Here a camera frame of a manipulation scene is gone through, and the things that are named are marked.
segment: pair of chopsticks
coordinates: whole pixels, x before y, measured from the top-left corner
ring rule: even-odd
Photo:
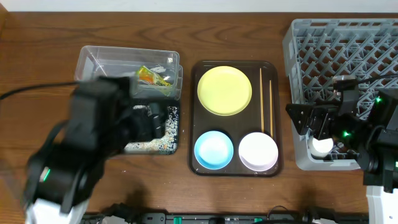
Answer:
[[[260,106],[261,106],[261,132],[264,133],[264,102],[262,100],[262,70],[260,68]],[[269,80],[269,116],[271,124],[271,138],[274,138],[274,128],[272,126],[272,82]]]

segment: white wall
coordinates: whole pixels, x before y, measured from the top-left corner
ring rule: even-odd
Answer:
[[[8,11],[398,12],[398,0],[0,0]]]

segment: black and white speckled surface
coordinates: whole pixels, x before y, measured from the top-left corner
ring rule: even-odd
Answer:
[[[165,135],[151,142],[130,142],[124,148],[127,154],[173,154],[177,149],[179,108],[169,106],[169,118],[166,120]]]

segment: wooden table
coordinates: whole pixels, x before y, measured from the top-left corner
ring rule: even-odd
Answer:
[[[0,93],[73,80],[84,45],[175,50],[184,68],[180,142],[172,156],[119,156],[107,162],[88,211],[113,203],[191,213],[266,213],[275,205],[367,212],[360,170],[310,172],[294,160],[282,39],[296,18],[398,14],[10,13],[0,40]],[[191,69],[200,60],[268,60],[279,73],[284,169],[272,179],[200,177],[188,168]],[[24,167],[52,126],[65,119],[72,87],[28,91],[1,103],[0,220],[23,223]]]

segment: light blue bowl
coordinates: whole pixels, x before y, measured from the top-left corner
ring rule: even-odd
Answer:
[[[198,138],[194,152],[200,165],[207,169],[217,170],[231,162],[234,146],[224,133],[208,131]]]

